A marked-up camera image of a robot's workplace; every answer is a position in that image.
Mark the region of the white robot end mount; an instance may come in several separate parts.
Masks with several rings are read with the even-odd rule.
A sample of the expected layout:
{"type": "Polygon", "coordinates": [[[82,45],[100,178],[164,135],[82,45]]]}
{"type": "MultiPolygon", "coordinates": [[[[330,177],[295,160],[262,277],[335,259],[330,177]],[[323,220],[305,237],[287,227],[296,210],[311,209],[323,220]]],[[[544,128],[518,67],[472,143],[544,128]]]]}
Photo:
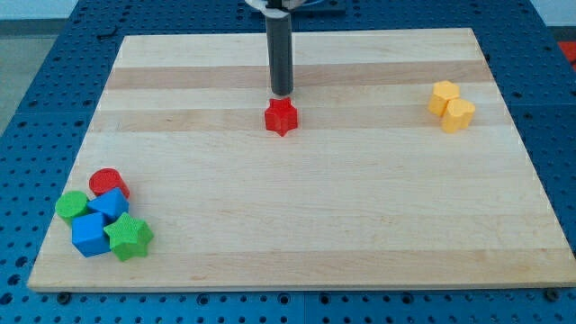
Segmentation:
{"type": "Polygon", "coordinates": [[[266,9],[293,11],[302,6],[306,0],[245,0],[245,2],[258,11],[266,9]]]}

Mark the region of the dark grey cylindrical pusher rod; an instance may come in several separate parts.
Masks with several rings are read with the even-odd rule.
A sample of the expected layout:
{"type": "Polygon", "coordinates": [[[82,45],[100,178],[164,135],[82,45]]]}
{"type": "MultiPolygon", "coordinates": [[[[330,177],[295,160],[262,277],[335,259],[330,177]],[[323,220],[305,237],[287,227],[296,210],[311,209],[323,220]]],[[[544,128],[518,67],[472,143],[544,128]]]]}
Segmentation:
{"type": "Polygon", "coordinates": [[[292,17],[281,9],[265,10],[271,89],[275,95],[293,92],[292,17]]]}

